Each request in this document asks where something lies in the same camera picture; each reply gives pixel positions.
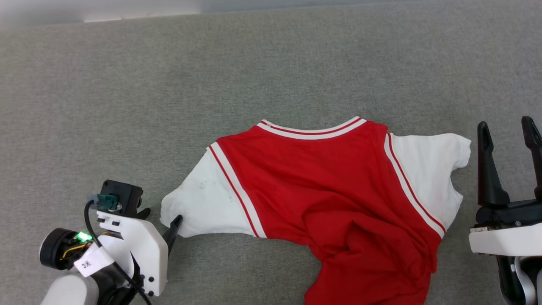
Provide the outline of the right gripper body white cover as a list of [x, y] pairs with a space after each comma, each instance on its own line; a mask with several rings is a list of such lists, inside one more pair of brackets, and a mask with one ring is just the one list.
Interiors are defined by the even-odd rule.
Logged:
[[468, 236], [473, 253], [530, 257], [542, 255], [542, 201], [481, 206]]

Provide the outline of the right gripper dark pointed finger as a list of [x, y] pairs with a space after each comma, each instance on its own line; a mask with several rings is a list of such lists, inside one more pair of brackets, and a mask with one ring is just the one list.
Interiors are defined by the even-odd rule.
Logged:
[[537, 183], [534, 189], [535, 198], [542, 200], [542, 135], [530, 116], [523, 116], [521, 118], [521, 126], [525, 145], [531, 152], [534, 164]]
[[488, 124], [477, 126], [478, 147], [478, 205], [505, 207], [510, 203], [509, 194], [503, 190], [493, 159], [494, 144]]

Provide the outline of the red and white jersey shirt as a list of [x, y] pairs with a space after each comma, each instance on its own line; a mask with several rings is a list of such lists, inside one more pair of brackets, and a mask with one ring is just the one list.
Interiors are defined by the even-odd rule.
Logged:
[[161, 201], [184, 238], [249, 234], [306, 245], [320, 261], [304, 305], [424, 305], [463, 196], [471, 141], [397, 136], [355, 116], [300, 130], [261, 120], [217, 139]]

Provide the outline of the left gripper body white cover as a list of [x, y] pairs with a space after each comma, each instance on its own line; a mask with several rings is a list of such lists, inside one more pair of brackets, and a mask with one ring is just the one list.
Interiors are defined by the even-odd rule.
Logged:
[[168, 282], [168, 246], [147, 220], [97, 212], [95, 238], [57, 228], [39, 248], [42, 265], [61, 270], [47, 297], [158, 297]]

